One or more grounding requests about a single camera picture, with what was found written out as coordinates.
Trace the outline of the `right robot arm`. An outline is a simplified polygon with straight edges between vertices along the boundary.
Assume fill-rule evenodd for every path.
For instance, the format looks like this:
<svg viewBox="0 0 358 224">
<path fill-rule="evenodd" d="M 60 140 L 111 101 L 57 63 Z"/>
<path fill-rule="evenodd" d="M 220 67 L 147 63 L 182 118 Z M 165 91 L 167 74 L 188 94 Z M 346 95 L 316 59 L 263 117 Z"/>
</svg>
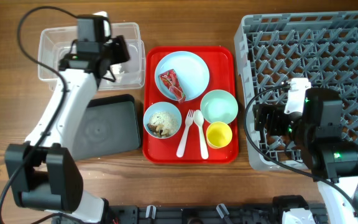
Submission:
<svg viewBox="0 0 358 224">
<path fill-rule="evenodd" d="M 344 140 L 339 93 L 327 88 L 284 86 L 285 105 L 247 105 L 257 131 L 286 136 L 301 149 L 309 172 L 278 166 L 313 179 L 323 198 L 331 223 L 358 223 L 358 145 Z"/>
</svg>

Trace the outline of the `light blue bowl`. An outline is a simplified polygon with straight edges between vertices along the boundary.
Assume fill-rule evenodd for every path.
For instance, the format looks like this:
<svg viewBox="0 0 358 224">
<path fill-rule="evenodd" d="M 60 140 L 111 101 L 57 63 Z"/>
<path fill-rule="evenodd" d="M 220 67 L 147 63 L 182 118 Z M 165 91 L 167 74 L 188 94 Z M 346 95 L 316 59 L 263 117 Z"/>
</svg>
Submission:
<svg viewBox="0 0 358 224">
<path fill-rule="evenodd" d="M 167 111 L 167 112 L 171 113 L 172 115 L 174 115 L 174 117 L 178 121 L 178 125 L 179 125 L 178 131 L 179 131 L 180 126 L 181 126 L 181 122 L 182 122 L 181 113 L 180 113 L 179 109 L 175 105 L 173 105 L 171 103 L 162 101 L 162 102 L 152 104 L 151 106 L 149 106 L 146 109 L 146 111 L 144 113 L 143 124 L 144 124 L 144 128 L 147 131 L 147 133 L 150 134 L 152 137 L 157 138 L 154 135 L 152 135 L 152 133 L 150 132 L 150 130 L 147 127 L 147 123 L 149 122 L 150 117 L 154 113 L 159 112 L 159 111 Z"/>
</svg>

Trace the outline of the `mint green bowl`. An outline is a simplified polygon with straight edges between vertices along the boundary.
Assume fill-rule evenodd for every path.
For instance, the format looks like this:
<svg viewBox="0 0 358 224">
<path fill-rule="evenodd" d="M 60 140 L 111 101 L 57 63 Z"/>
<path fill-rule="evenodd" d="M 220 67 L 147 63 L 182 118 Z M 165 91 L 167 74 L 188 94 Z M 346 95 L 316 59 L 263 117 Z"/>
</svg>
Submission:
<svg viewBox="0 0 358 224">
<path fill-rule="evenodd" d="M 236 119 L 239 106 L 236 98 L 228 91 L 212 90 L 202 98 L 200 110 L 209 123 L 220 121 L 229 124 Z"/>
</svg>

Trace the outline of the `yellow cup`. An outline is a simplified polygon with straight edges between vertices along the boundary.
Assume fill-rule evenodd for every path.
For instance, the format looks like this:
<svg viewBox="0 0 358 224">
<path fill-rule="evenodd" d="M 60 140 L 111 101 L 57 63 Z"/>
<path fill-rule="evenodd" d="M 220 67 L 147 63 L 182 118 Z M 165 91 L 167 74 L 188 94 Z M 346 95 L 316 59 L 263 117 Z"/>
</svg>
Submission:
<svg viewBox="0 0 358 224">
<path fill-rule="evenodd" d="M 209 147 L 220 149 L 229 145 L 232 140 L 230 126 L 221 121 L 211 123 L 206 130 L 206 140 Z"/>
</svg>

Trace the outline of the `white napkin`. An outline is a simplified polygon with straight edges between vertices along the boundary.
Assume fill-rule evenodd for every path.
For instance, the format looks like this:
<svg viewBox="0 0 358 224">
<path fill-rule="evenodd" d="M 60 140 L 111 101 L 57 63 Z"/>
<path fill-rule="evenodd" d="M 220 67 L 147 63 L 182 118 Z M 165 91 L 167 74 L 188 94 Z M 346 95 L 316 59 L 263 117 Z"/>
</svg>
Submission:
<svg viewBox="0 0 358 224">
<path fill-rule="evenodd" d="M 124 76 L 125 74 L 132 73 L 132 67 L 129 65 L 128 62 L 118 63 L 111 65 L 108 71 L 116 78 L 119 78 Z"/>
</svg>

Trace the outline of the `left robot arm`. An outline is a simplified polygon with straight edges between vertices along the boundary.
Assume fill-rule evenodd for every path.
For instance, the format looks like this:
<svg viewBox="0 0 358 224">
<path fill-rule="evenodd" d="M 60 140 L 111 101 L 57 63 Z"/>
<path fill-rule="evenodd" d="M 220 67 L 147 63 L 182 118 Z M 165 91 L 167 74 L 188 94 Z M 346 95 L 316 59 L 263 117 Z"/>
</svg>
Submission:
<svg viewBox="0 0 358 224">
<path fill-rule="evenodd" d="M 123 36 L 112 35 L 106 12 L 78 15 L 76 49 L 55 69 L 55 91 L 36 127 L 22 144 L 10 144 L 4 156 L 18 207 L 48 212 L 78 223 L 111 223 L 108 201 L 83 188 L 71 156 L 85 110 L 111 66 L 129 60 Z"/>
</svg>

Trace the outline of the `red snack wrapper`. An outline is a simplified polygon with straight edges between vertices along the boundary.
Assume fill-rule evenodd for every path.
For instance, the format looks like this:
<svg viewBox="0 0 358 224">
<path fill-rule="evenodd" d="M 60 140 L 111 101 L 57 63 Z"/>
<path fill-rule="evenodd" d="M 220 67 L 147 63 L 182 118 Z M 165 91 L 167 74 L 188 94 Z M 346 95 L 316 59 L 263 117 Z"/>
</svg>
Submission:
<svg viewBox="0 0 358 224">
<path fill-rule="evenodd" d="M 168 89 L 168 91 L 170 93 L 173 93 L 179 103 L 182 103 L 186 100 L 186 95 L 182 87 L 180 86 L 177 73 L 176 71 L 174 71 L 174 69 L 163 72 L 158 77 L 162 81 L 164 86 Z"/>
</svg>

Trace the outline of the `rice and mushroom leftovers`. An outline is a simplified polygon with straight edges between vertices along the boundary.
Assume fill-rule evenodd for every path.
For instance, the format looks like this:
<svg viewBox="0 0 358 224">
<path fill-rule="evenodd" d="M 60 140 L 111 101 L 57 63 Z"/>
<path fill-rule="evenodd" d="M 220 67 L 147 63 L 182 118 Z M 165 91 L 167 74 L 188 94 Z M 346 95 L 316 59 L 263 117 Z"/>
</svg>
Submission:
<svg viewBox="0 0 358 224">
<path fill-rule="evenodd" d="M 174 115 L 167 111 L 159 111 L 150 117 L 147 127 L 155 137 L 168 138 L 178 131 L 179 125 Z"/>
</svg>

